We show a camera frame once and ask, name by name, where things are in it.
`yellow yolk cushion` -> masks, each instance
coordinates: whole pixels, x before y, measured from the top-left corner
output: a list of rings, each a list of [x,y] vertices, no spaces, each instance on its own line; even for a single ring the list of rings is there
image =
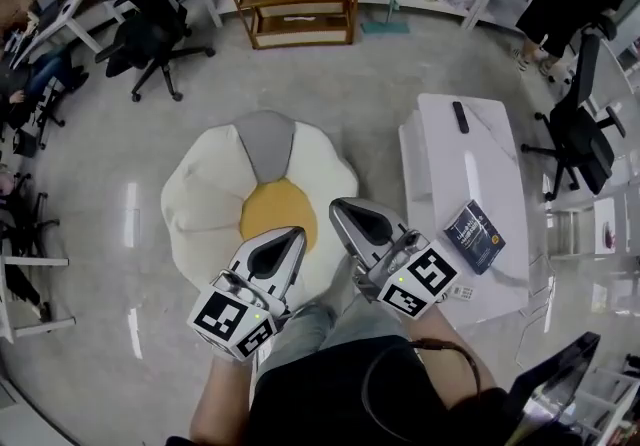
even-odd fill
[[[307,195],[286,178],[256,186],[242,205],[242,239],[288,226],[304,228],[307,252],[311,252],[318,238],[318,223]]]

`monitor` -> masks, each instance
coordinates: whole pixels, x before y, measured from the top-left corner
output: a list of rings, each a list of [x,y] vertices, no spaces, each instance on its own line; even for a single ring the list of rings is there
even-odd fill
[[[527,444],[556,423],[571,404],[596,352],[600,336],[586,332],[550,359],[516,378],[503,412],[505,444]]]

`black office chair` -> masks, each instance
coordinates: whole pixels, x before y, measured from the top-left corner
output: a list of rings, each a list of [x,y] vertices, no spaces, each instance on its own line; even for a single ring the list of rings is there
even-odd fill
[[[132,67],[146,67],[131,90],[134,102],[140,101],[140,87],[160,68],[171,97],[175,101],[181,101],[182,94],[173,88],[169,61],[196,53],[213,57],[215,51],[209,46],[172,50],[183,37],[191,35],[191,30],[185,24],[186,9],[172,3],[173,0],[116,0],[115,5],[126,1],[131,1],[139,13],[118,27],[113,44],[96,55],[96,62],[109,59],[107,78],[117,76]]]
[[[612,30],[611,25],[608,18],[601,17],[585,28],[576,74],[569,92],[553,108],[549,119],[541,113],[536,113],[534,116],[536,120],[544,121],[555,149],[531,147],[527,144],[520,146],[523,153],[538,153],[558,160],[553,191],[545,193],[546,201],[553,201],[558,196],[565,171],[571,178],[569,185],[571,190],[580,188],[574,171],[574,168],[577,168],[589,190],[596,195],[611,177],[614,155],[602,130],[609,126],[616,126],[620,135],[625,137],[625,129],[611,107],[606,108],[609,117],[596,122],[589,112],[580,106],[591,95],[600,49],[600,38],[589,30],[598,29],[604,33],[605,37],[611,34],[615,36],[615,27]]]
[[[6,196],[0,197],[0,210],[5,210],[11,216],[13,224],[0,219],[0,243],[2,239],[11,240],[11,254],[13,256],[47,257],[43,242],[43,234],[50,226],[59,226],[60,220],[41,220],[44,204],[48,197],[45,192],[38,192],[35,204],[29,203],[28,195],[23,191],[26,181],[31,180],[31,174],[23,176],[16,174],[16,186]]]

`book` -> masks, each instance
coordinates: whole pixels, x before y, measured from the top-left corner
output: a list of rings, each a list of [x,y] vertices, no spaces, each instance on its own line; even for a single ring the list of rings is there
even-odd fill
[[[464,205],[444,233],[478,275],[491,266],[506,245],[502,235],[473,199]]]

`gray cushion section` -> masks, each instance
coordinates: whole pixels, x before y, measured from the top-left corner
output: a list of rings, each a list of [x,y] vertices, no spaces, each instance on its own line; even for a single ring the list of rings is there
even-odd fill
[[[233,122],[238,130],[258,183],[284,177],[296,131],[295,122],[272,110],[243,115]]]

